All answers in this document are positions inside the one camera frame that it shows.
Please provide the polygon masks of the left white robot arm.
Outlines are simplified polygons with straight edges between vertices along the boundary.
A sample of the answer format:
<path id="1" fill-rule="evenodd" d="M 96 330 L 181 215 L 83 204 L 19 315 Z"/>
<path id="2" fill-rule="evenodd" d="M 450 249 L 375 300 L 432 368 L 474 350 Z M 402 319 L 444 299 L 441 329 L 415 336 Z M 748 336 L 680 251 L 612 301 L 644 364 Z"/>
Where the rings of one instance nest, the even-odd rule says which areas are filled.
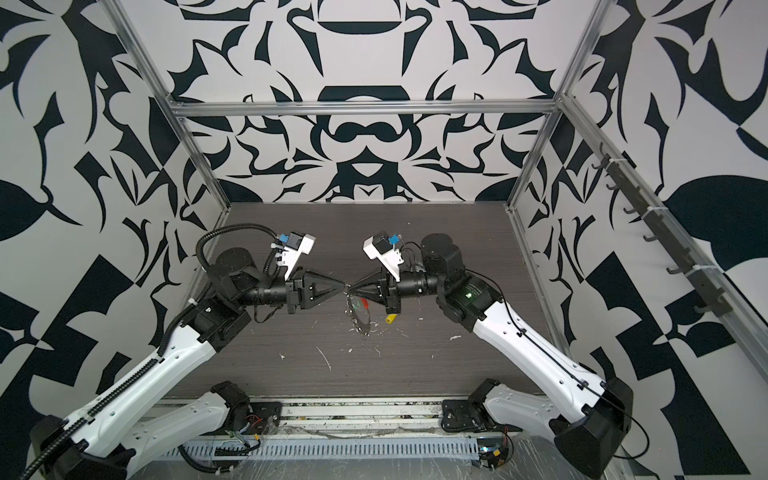
<path id="1" fill-rule="evenodd" d="M 245 248 L 230 248 L 214 262 L 204 254 L 214 238 L 257 230 L 271 239 L 258 267 Z M 65 418 L 45 417 L 30 434 L 35 459 L 22 471 L 29 479 L 128 479 L 168 451 L 205 433 L 238 434 L 246 426 L 250 398 L 225 381 L 177 410 L 145 421 L 145 414 L 175 385 L 226 347 L 252 320 L 259 306 L 289 313 L 311 309 L 343 292 L 344 282 L 296 267 L 311 252 L 313 236 L 279 235 L 242 223 L 204 234 L 195 253 L 207 277 L 198 299 L 171 321 L 159 346 L 115 385 Z"/>

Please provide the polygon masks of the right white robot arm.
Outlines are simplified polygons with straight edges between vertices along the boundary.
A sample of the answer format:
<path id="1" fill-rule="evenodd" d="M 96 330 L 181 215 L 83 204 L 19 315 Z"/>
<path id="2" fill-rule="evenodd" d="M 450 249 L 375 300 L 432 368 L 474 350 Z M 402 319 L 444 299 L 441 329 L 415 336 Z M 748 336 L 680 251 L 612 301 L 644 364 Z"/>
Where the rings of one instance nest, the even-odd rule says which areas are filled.
<path id="1" fill-rule="evenodd" d="M 405 298 L 434 297 L 452 322 L 487 342 L 542 391 L 515 391 L 487 380 L 470 402 L 500 427 L 515 427 L 549 440 L 582 475 L 599 479 L 637 422 L 634 392 L 619 378 L 605 379 L 577 363 L 531 327 L 490 277 L 467 268 L 450 236 L 429 234 L 418 246 L 421 260 L 408 269 L 398 235 L 381 231 L 367 238 L 363 252 L 381 270 L 349 285 L 352 296 L 378 303 L 390 315 Z"/>

